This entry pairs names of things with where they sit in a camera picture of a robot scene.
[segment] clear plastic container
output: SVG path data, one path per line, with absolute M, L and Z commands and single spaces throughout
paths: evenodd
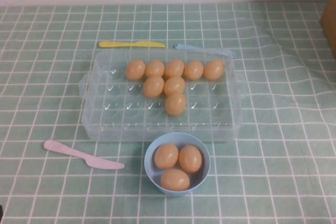
M 165 96 L 148 99 L 143 95 L 144 80 L 130 81 L 125 76 L 128 63 L 141 59 L 146 64 L 161 60 L 165 65 L 173 59 L 185 63 L 200 60 L 204 65 L 214 59 L 225 63 L 225 74 L 217 81 L 204 77 L 186 80 L 185 111 L 180 116 L 165 113 Z M 97 54 L 92 74 L 80 82 L 85 99 L 82 123 L 95 141 L 153 141 L 169 132 L 185 132 L 201 141 L 230 141 L 242 123 L 240 99 L 234 62 L 226 50 L 103 50 Z

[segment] egg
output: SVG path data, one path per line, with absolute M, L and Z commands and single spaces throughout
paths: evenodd
M 200 151 L 192 145 L 187 145 L 180 150 L 178 162 L 186 173 L 195 173 L 202 166 L 202 155 Z
M 164 75 L 167 78 L 170 77 L 181 77 L 183 74 L 184 70 L 184 63 L 181 60 L 172 60 L 170 61 L 165 70 L 164 70 Z
M 163 90 L 164 81 L 160 76 L 149 77 L 143 85 L 143 93 L 148 98 L 158 97 Z
M 171 116 L 180 115 L 187 104 L 184 94 L 174 93 L 168 96 L 165 104 L 166 113 Z
M 163 91 L 166 95 L 173 93 L 183 93 L 185 89 L 185 81 L 182 77 L 171 77 L 164 84 Z
M 223 61 L 212 60 L 206 65 L 204 75 L 206 79 L 214 81 L 218 80 L 224 74 L 224 71 L 225 65 Z
M 159 60 L 151 61 L 146 67 L 146 76 L 163 76 L 164 73 L 164 64 Z
M 199 60 L 193 60 L 185 66 L 184 75 L 189 80 L 197 80 L 202 76 L 203 71 L 203 64 Z
M 126 68 L 126 76 L 132 81 L 140 80 L 145 73 L 145 62 L 142 60 L 131 61 Z
M 179 158 L 179 150 L 173 144 L 161 145 L 154 154 L 154 163 L 157 168 L 169 169 L 172 168 Z
M 162 174 L 160 184 L 170 191 L 185 191 L 190 187 L 190 179 L 184 171 L 170 169 Z

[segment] blue bowl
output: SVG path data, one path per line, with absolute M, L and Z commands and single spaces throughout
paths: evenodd
M 166 170 L 162 170 L 156 167 L 156 165 L 154 164 L 154 154 L 157 148 L 159 148 L 163 144 L 174 144 L 179 151 L 186 145 L 193 145 L 200 151 L 203 159 L 202 167 L 197 173 L 189 174 L 190 188 L 188 190 L 170 191 L 160 186 L 161 175 Z M 203 183 L 210 171 L 211 162 L 207 148 L 199 139 L 186 133 L 174 132 L 162 135 L 151 143 L 146 151 L 144 164 L 149 179 L 160 191 L 169 196 L 183 196 L 190 194 L 193 190 L 200 186 L 201 183 Z

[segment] yellow plastic knife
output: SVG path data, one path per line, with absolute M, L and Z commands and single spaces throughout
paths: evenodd
M 101 41 L 99 47 L 165 47 L 165 44 L 153 41 L 138 41 L 135 43 L 119 41 Z

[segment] container handle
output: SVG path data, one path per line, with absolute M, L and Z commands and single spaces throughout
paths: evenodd
M 88 82 L 89 78 L 90 78 L 90 74 L 87 73 L 86 75 L 83 76 L 83 78 L 78 83 L 79 95 L 83 100 L 85 100 L 85 97 L 86 97 L 86 83 Z
M 237 73 L 237 82 L 240 83 L 238 86 L 238 94 L 240 95 L 240 99 L 243 99 L 248 92 L 248 83 L 246 77 L 241 73 Z

